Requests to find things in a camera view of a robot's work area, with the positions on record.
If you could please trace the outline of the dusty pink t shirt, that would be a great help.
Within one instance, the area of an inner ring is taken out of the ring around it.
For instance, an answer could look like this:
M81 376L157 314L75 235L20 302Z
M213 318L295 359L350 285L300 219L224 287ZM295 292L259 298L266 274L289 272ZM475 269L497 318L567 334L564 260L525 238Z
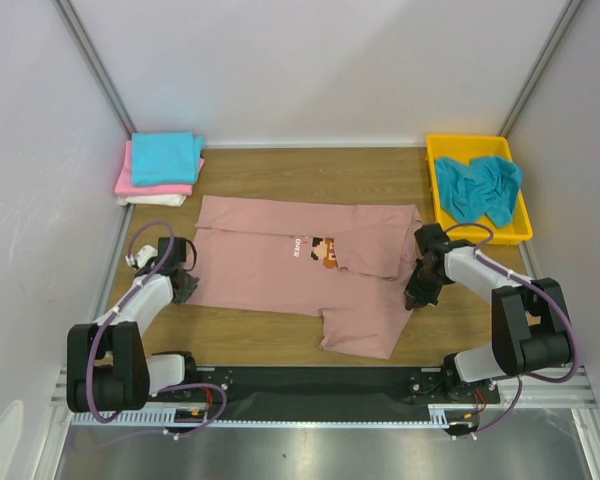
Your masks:
M321 347L389 358L411 316L417 207L206 196L192 305L323 321Z

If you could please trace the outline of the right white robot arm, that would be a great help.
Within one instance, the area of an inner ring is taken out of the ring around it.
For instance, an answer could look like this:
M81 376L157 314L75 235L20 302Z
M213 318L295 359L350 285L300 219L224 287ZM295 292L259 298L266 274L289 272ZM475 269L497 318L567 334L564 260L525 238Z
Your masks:
M442 288L461 284L491 309L491 341L445 357L434 388L464 401L492 380L520 376L554 384L571 380L580 353L560 284L533 279L504 267L466 239L453 240L438 223L415 232L420 253L404 290L405 307L438 303Z

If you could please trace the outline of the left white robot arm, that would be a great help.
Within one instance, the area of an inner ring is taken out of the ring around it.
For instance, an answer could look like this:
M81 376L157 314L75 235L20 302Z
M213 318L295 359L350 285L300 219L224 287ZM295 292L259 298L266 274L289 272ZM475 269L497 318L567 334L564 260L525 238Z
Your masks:
M146 245L127 260L136 270L129 290L106 313L73 326L67 335L67 405L101 423L142 409L164 389L188 400L200 388L191 353L166 351L148 357L142 341L165 307L185 303L197 288L193 242L161 237L156 248Z

